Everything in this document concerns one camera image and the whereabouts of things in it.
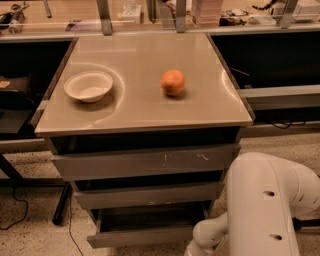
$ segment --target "drawer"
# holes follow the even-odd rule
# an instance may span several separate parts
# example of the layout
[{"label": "drawer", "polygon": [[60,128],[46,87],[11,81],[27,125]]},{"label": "drawer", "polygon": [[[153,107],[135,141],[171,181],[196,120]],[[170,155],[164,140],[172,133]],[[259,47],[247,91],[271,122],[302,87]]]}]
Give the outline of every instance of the drawer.
[{"label": "drawer", "polygon": [[147,186],[146,184],[146,186],[140,187],[127,186],[124,188],[75,192],[75,197],[83,209],[214,201],[220,196],[223,186],[222,181],[209,180],[199,183],[164,183],[157,186]]},{"label": "drawer", "polygon": [[206,218],[202,203],[101,209],[92,248],[191,240],[193,227]]},{"label": "drawer", "polygon": [[54,155],[65,181],[225,170],[238,144]]}]

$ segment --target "cabinet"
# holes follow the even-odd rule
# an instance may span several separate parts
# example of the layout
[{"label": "cabinet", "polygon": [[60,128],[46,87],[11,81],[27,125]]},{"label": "cabinet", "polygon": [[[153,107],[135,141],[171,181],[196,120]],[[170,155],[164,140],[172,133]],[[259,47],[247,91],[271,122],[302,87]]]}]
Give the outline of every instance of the cabinet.
[{"label": "cabinet", "polygon": [[[180,98],[161,92],[168,68],[186,75]],[[66,96],[64,82],[89,70],[113,77],[112,103]],[[93,248],[191,239],[253,117],[202,33],[80,37],[39,112],[36,133],[97,225]]]}]

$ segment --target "open drawer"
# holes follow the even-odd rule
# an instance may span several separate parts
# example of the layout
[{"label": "open drawer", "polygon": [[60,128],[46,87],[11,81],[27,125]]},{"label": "open drawer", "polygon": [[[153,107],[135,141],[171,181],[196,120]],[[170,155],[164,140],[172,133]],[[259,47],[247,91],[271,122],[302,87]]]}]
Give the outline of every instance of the open drawer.
[{"label": "open drawer", "polygon": [[192,239],[207,213],[201,202],[99,210],[92,248],[156,244]]},{"label": "open drawer", "polygon": [[223,189],[224,171],[75,182],[83,209],[132,207],[177,202],[215,201]]}]

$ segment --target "table top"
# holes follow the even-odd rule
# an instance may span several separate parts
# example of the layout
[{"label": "table top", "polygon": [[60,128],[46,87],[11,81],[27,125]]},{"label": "table top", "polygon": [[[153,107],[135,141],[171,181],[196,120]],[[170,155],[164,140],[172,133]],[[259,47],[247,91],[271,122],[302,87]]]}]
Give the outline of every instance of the table top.
[{"label": "table top", "polygon": [[[162,74],[179,69],[185,92],[167,97]],[[70,77],[103,71],[113,90],[94,104],[64,91]],[[36,127],[39,136],[247,126],[252,118],[206,34],[80,37]]]}]

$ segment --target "white bowl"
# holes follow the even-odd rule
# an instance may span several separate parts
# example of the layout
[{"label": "white bowl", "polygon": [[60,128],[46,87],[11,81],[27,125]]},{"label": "white bowl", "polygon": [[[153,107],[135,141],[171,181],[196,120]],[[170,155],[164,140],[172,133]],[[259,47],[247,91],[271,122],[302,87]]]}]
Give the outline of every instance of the white bowl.
[{"label": "white bowl", "polygon": [[113,79],[100,71],[88,71],[77,74],[67,80],[64,91],[72,99],[86,103],[101,100],[112,88]]}]

